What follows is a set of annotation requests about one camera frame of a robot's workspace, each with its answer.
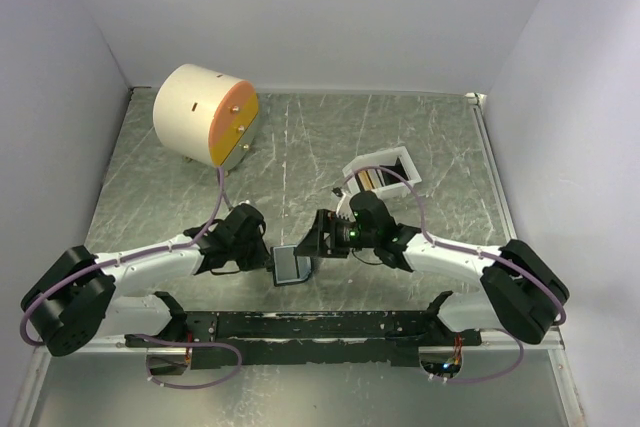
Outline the black card holder wallet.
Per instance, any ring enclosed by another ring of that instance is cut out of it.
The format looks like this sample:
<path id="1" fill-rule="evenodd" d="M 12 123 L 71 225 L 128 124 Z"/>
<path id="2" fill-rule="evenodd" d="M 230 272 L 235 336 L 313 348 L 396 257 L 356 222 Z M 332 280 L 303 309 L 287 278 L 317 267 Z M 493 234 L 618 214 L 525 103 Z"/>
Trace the black card holder wallet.
<path id="1" fill-rule="evenodd" d="M 295 245 L 282 245 L 271 249 L 272 277 L 276 287 L 304 283 L 312 275 L 312 259 L 296 256 L 295 248 Z"/>

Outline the white card tray box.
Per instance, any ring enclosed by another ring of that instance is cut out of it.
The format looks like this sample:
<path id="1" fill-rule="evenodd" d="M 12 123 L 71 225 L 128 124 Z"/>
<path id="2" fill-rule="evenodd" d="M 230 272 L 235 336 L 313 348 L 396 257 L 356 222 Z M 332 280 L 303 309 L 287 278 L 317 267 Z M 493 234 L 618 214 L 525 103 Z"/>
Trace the white card tray box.
<path id="1" fill-rule="evenodd" d="M 357 182 L 357 174 L 364 169 L 376 168 L 389 172 L 397 179 L 397 182 L 382 189 L 362 190 Z M 405 146 L 358 155 L 343 167 L 342 172 L 345 177 L 356 172 L 355 176 L 347 181 L 347 190 L 351 195 L 355 195 L 361 191 L 373 191 L 382 200 L 406 196 L 410 193 L 409 188 L 405 186 L 399 177 L 406 181 L 411 187 L 415 187 L 422 181 L 415 163 Z"/>

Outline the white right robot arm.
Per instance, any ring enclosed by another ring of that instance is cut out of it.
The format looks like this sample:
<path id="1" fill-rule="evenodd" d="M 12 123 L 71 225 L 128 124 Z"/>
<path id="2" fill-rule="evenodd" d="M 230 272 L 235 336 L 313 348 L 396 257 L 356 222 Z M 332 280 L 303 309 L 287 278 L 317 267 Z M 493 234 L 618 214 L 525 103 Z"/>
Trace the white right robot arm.
<path id="1" fill-rule="evenodd" d="M 298 256 L 346 258 L 371 250 L 392 269 L 435 273 L 474 287 L 469 294 L 441 294 L 424 321 L 426 337 L 448 343 L 465 330 L 503 330 L 536 345 L 566 317 L 569 289 L 525 242 L 474 246 L 425 237 L 418 227 L 397 222 L 374 193 L 356 194 L 343 215 L 327 209 L 295 246 Z"/>

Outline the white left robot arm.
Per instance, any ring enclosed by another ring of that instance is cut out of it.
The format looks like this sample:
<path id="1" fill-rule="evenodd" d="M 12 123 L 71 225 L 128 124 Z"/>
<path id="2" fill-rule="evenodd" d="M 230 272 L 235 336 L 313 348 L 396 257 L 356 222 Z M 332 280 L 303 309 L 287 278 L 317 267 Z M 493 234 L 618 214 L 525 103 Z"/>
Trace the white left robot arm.
<path id="1" fill-rule="evenodd" d="M 143 248 L 93 254 L 67 249 L 21 301 L 23 326 L 38 334 L 54 357 L 69 355 L 95 338 L 151 336 L 173 346 L 189 340 L 187 313 L 169 293 L 141 292 L 175 278 L 237 265 L 262 269 L 270 261 L 263 240 L 266 222 L 242 203 L 223 219 L 192 227 Z"/>

